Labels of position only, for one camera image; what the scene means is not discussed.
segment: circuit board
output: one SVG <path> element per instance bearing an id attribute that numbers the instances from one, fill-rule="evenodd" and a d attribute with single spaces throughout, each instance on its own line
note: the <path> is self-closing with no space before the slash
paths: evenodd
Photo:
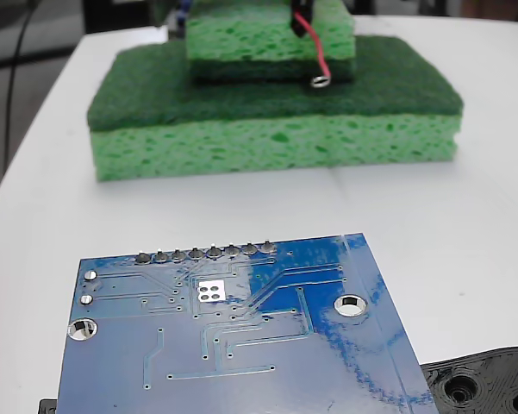
<path id="1" fill-rule="evenodd" d="M 58 414 L 435 414 L 362 235 L 81 260 Z"/>

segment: white table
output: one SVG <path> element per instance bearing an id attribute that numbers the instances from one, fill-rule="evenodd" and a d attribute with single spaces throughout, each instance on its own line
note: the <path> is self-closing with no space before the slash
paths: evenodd
<path id="1" fill-rule="evenodd" d="M 420 363 L 518 346 L 518 24 L 359 18 L 465 100 L 453 163 L 98 184 L 85 112 L 144 28 L 87 36 L 0 188 L 0 414 L 58 391 L 84 257 L 364 232 Z"/>

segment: red wire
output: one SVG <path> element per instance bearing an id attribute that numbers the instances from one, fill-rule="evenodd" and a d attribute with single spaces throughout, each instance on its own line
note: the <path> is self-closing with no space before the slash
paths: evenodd
<path id="1" fill-rule="evenodd" d="M 331 78 L 331 72 L 329 71 L 329 66 L 324 58 L 324 49 L 321 46 L 321 41 L 318 37 L 318 34 L 315 32 L 312 26 L 310 26 L 309 23 L 304 19 L 304 17 L 301 16 L 301 13 L 299 13 L 298 11 L 295 12 L 295 18 L 299 23 L 301 23 L 301 25 L 309 33 L 310 37 L 316 44 L 316 50 L 318 51 L 318 63 L 320 64 L 320 68 L 323 75 L 326 78 Z"/>

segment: green sponge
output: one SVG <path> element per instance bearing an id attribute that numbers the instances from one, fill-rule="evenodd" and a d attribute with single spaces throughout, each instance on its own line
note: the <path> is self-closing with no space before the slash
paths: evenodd
<path id="1" fill-rule="evenodd" d="M 314 42 L 290 28 L 290 0 L 196 0 L 186 24 L 194 78 L 221 81 L 312 78 Z M 315 0 L 313 28 L 334 81 L 353 76 L 353 18 L 341 0 Z"/>
<path id="2" fill-rule="evenodd" d="M 121 53 L 88 113 L 97 177 L 450 160 L 462 101 L 405 42 L 357 37 L 356 81 L 194 85 L 185 44 Z"/>

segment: black 3d printed part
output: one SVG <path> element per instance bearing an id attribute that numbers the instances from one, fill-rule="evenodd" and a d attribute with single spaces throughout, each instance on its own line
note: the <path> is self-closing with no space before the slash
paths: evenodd
<path id="1" fill-rule="evenodd" d="M 440 414 L 518 414 L 518 348 L 421 367 Z"/>

